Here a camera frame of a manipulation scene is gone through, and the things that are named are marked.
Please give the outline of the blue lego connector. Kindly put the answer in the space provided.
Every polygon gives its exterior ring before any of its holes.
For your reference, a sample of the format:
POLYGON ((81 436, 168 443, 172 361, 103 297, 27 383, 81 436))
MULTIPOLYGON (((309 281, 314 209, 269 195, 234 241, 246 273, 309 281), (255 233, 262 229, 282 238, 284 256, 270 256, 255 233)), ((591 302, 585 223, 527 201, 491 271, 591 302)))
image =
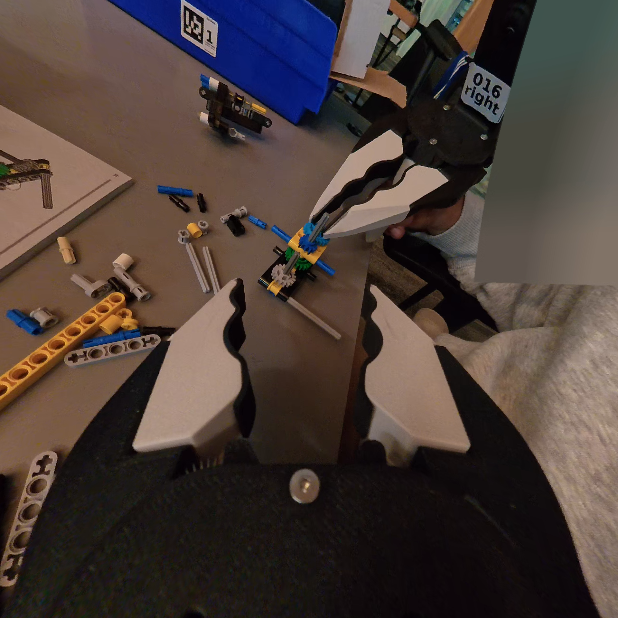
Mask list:
POLYGON ((18 328, 24 330, 28 334, 38 336, 44 332, 41 324, 28 314, 19 310, 11 309, 6 311, 5 316, 11 320, 18 328))

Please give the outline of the black lego assembly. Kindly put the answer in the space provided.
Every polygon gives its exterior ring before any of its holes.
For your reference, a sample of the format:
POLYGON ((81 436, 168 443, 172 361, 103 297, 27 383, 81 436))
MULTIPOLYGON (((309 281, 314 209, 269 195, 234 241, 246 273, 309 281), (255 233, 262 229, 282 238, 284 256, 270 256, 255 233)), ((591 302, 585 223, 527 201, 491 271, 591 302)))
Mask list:
POLYGON ((265 108, 232 92, 214 77, 200 75, 199 95, 206 103, 206 111, 199 115, 200 122, 231 140, 245 141, 246 131, 259 135, 272 126, 265 108))

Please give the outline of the lego instruction booklet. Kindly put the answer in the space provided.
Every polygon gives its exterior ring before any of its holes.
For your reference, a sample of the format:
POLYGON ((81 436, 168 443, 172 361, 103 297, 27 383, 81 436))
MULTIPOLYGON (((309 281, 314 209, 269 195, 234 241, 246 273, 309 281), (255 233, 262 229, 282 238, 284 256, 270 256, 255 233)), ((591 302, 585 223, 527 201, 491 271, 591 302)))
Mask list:
POLYGON ((1 280, 133 183, 1 106, 1 280))

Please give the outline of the lego gear assembly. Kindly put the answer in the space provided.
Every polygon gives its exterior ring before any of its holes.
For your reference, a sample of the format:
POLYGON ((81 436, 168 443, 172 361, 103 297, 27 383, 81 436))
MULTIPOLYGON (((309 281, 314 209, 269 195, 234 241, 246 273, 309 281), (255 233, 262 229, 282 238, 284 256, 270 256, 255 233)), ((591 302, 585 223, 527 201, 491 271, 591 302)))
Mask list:
POLYGON ((271 231, 285 242, 286 247, 275 247, 273 249, 277 259, 262 274, 258 283, 271 296, 291 306, 338 341, 341 339, 339 332, 293 297, 294 292, 302 282, 306 280, 315 281, 314 268, 318 268, 330 276, 335 274, 334 269, 321 259, 329 242, 323 235, 328 222, 329 214, 323 214, 317 223, 307 222, 294 236, 288 235, 277 226, 272 226, 271 231))

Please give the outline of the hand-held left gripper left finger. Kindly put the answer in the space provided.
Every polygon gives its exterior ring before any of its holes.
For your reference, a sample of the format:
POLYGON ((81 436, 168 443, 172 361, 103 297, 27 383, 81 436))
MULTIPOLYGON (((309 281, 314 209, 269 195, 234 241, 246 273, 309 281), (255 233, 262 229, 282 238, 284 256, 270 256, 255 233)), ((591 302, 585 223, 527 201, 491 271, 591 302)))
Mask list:
POLYGON ((191 446, 218 454, 248 438, 255 396, 245 342, 243 280, 230 280, 170 338, 132 447, 154 452, 191 446))

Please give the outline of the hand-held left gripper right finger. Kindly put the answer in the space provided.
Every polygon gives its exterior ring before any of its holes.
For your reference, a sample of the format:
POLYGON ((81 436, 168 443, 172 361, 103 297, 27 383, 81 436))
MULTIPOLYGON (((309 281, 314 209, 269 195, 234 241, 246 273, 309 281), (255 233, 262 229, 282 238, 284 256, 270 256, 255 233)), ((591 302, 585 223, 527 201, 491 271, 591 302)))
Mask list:
POLYGON ((409 466, 421 447, 470 448, 433 340, 376 286, 364 293, 360 437, 377 443, 391 466, 409 466))

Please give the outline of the wooden table frame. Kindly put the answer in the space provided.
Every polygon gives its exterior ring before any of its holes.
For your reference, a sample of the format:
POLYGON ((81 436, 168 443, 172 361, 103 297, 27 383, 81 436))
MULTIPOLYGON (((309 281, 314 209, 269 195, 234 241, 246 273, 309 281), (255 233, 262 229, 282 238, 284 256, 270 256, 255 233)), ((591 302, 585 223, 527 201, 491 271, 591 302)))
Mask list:
POLYGON ((463 50, 475 51, 494 1, 473 1, 453 32, 463 50))

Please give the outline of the long yellow lego beam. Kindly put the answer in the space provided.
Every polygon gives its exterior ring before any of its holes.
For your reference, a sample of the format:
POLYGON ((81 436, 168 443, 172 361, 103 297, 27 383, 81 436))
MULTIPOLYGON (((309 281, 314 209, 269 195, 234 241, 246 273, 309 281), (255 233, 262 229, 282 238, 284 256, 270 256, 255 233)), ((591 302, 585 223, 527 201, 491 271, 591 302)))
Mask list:
POLYGON ((60 333, 52 336, 19 363, 1 375, 1 410, 11 404, 47 372, 56 367, 69 352, 89 339, 109 317, 126 307, 126 296, 112 292, 60 333))

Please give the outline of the grey lego angle connector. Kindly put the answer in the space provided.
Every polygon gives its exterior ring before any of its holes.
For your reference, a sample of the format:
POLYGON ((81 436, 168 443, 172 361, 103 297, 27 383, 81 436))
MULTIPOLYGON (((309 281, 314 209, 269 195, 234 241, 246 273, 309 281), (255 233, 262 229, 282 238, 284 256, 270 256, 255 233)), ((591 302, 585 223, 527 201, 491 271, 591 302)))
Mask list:
POLYGON ((96 299, 104 297, 112 290, 111 284, 107 281, 90 281, 86 277, 83 277, 79 274, 71 275, 70 280, 77 284, 89 298, 96 299))

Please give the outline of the grey lego beam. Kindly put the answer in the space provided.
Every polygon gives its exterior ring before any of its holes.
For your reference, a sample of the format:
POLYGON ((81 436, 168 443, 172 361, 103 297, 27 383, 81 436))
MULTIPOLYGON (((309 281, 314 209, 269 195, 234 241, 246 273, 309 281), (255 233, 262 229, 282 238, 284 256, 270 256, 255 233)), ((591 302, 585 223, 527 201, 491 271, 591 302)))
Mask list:
POLYGON ((157 335, 147 335, 129 338, 123 341, 114 341, 105 344, 82 347, 68 353, 64 364, 70 368, 94 365, 103 361, 128 357, 137 353, 154 349, 162 340, 157 335))
POLYGON ((19 499, 1 561, 1 588, 17 582, 25 551, 51 485, 56 477, 58 454, 44 451, 32 460, 19 499))

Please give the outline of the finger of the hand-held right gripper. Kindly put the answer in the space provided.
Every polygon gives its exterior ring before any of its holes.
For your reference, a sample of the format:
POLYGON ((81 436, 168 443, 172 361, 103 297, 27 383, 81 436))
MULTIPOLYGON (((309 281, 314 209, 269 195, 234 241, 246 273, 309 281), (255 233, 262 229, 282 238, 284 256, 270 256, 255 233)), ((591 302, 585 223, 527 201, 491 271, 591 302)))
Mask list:
POLYGON ((346 158, 316 202, 310 222, 317 223, 323 214, 330 218, 347 198, 360 194, 371 182, 377 181, 377 188, 394 186, 405 171, 402 138, 387 130, 346 158))
POLYGON ((392 187, 377 188, 371 182, 360 194, 347 198, 329 218, 325 238, 380 236, 390 225, 405 220, 412 205, 447 183, 437 169, 410 166, 392 187))

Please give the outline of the grey lego axle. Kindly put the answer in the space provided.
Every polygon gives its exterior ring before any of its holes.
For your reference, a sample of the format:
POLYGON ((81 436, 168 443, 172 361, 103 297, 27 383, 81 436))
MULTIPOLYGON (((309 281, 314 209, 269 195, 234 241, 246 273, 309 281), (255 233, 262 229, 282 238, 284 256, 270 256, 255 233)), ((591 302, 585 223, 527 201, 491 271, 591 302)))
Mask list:
POLYGON ((202 253, 203 253, 203 258, 205 260, 205 264, 206 264, 206 269, 208 272, 208 275, 210 277, 211 280, 211 286, 212 286, 212 290, 213 290, 213 294, 218 294, 220 291, 220 282, 218 280, 217 274, 216 274, 216 270, 214 267, 214 262, 212 260, 212 255, 210 253, 210 250, 207 246, 202 247, 202 253))
POLYGON ((201 263, 197 257, 197 253, 193 247, 193 245, 191 243, 186 243, 185 244, 185 249, 186 252, 189 256, 189 260, 192 264, 193 270, 197 276, 197 281, 198 284, 200 286, 200 289, 202 290, 203 293, 208 294, 211 292, 211 288, 209 286, 207 277, 205 275, 205 272, 201 266, 201 263))

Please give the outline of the black chair base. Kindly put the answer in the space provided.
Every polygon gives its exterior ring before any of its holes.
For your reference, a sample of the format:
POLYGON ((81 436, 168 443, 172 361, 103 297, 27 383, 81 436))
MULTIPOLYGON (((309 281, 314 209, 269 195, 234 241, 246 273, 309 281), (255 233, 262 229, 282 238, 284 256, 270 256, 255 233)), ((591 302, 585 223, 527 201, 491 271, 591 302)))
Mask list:
POLYGON ((458 280, 449 272, 446 260, 431 244, 414 236, 406 235, 400 240, 384 236, 383 249, 393 261, 418 276, 426 284, 398 304, 402 311, 408 310, 433 292, 440 292, 443 299, 434 311, 444 319, 450 333, 474 321, 497 331, 497 326, 476 298, 465 292, 458 280))

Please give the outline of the grey lego pin connector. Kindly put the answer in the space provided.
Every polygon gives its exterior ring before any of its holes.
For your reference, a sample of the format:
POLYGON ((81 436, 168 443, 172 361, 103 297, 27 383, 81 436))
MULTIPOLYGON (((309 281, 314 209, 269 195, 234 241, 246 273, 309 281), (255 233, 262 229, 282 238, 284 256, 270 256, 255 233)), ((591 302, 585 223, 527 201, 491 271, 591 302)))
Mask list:
POLYGON ((141 283, 135 281, 125 269, 115 267, 114 272, 117 278, 128 287, 130 293, 133 294, 139 302, 145 302, 151 298, 150 292, 146 290, 141 283))

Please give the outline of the blue bin with square tag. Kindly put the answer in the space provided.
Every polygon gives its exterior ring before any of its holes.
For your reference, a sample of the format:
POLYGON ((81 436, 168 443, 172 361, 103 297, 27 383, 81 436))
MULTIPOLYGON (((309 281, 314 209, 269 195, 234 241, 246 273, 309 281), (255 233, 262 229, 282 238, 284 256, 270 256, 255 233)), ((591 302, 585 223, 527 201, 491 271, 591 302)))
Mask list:
POLYGON ((309 1, 111 4, 293 125, 330 93, 338 28, 309 1))

